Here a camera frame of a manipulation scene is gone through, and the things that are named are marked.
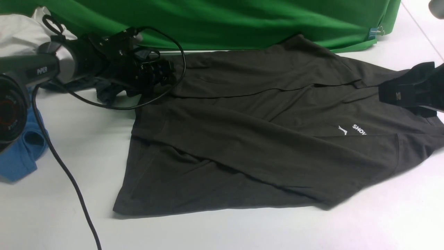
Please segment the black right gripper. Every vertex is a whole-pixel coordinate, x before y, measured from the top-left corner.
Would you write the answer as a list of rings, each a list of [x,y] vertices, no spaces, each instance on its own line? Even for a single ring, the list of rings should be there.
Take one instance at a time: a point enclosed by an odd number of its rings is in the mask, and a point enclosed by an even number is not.
[[[430,118],[444,111],[444,65],[415,65],[401,76],[378,86],[379,101]]]

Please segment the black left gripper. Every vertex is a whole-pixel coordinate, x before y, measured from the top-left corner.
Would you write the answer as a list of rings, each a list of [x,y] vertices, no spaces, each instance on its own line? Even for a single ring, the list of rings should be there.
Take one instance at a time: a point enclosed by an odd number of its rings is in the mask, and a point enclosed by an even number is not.
[[[156,49],[137,45],[144,30],[171,38],[153,27],[129,27],[107,38],[90,33],[88,41],[100,59],[95,77],[119,84],[131,92],[151,93],[158,84],[175,86],[174,63],[163,59]]]

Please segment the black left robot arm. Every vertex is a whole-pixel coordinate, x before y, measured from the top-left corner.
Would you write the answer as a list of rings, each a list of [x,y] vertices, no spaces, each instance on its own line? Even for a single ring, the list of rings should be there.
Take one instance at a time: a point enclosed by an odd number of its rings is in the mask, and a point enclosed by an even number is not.
[[[31,106],[29,90],[52,81],[64,86],[83,78],[117,84],[130,93],[149,93],[157,84],[174,85],[173,63],[157,57],[137,56],[136,39],[141,28],[128,29],[103,38],[87,34],[67,40],[57,32],[33,55],[1,58],[1,151],[23,133]]]

